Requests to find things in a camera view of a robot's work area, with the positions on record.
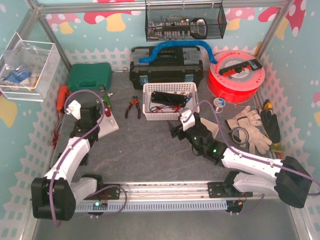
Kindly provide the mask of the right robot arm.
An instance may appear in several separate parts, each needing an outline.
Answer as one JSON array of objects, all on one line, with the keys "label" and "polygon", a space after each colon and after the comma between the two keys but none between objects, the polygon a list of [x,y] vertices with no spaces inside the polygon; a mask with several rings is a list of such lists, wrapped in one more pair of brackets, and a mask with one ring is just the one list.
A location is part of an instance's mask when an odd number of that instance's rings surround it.
[{"label": "right robot arm", "polygon": [[224,181],[228,191],[272,194],[294,208],[304,208],[312,178],[306,169],[291,156],[285,159],[266,158],[241,151],[213,138],[201,122],[199,113],[187,109],[178,117],[180,124],[168,124],[172,138],[187,139],[197,156],[214,165],[233,169]]}]

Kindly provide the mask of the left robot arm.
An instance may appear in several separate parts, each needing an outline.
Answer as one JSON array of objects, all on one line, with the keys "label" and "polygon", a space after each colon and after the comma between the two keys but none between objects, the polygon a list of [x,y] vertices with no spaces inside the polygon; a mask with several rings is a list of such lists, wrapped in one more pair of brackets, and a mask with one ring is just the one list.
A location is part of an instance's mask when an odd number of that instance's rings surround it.
[{"label": "left robot arm", "polygon": [[32,212],[36,219],[69,221],[77,204],[105,187],[102,176],[97,174],[84,174],[77,182],[72,179],[93,144],[119,129],[114,115],[108,107],[85,106],[76,100],[64,112],[76,119],[66,148],[53,167],[31,183]]}]

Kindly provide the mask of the large red spring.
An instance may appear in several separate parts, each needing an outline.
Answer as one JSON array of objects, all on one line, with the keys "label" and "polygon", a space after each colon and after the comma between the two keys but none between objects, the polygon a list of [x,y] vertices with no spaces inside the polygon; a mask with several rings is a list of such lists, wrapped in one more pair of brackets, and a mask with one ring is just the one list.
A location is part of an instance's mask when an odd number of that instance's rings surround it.
[{"label": "large red spring", "polygon": [[105,114],[105,116],[106,116],[107,118],[111,117],[112,113],[111,113],[110,108],[106,107],[106,108],[104,109],[104,114]]}]

